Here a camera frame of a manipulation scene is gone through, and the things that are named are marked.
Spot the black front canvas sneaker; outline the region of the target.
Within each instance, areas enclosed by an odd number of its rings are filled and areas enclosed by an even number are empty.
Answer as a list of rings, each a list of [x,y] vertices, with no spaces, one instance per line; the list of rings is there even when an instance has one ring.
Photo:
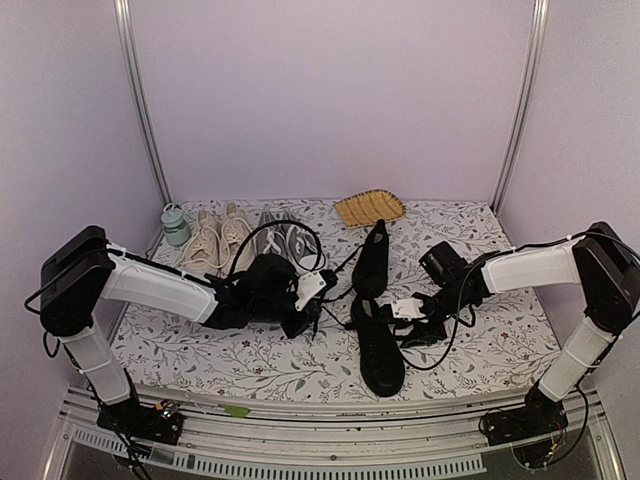
[[[382,398],[398,394],[405,381],[405,364],[388,326],[389,315],[378,301],[357,295],[351,302],[346,323],[341,323],[328,308],[324,310],[345,330],[356,333],[359,372],[366,387]]]

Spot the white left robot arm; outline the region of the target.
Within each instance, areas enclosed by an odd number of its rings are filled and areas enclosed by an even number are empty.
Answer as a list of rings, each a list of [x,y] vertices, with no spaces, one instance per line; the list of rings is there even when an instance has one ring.
[[[184,417],[176,401],[141,404],[93,318],[99,300],[158,309],[215,330],[274,322],[294,338],[319,317],[329,283],[322,272],[300,275],[276,254],[257,256],[245,271],[197,278],[128,253],[103,228],[79,232],[42,265],[40,287],[24,302],[83,374],[99,407],[97,424],[122,436],[176,444]]]

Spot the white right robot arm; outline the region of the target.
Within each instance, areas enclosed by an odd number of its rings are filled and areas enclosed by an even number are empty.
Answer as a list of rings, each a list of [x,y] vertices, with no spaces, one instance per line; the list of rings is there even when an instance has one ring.
[[[480,430],[489,444],[533,438],[567,425],[566,396],[580,386],[639,317],[639,255],[606,222],[547,243],[530,243],[463,259],[446,242],[424,254],[420,264],[438,286],[433,295],[414,293],[392,302],[394,320],[413,329],[405,342],[423,341],[427,331],[460,312],[516,290],[541,294],[542,305],[564,327],[560,353],[524,397],[521,407],[486,413]]]

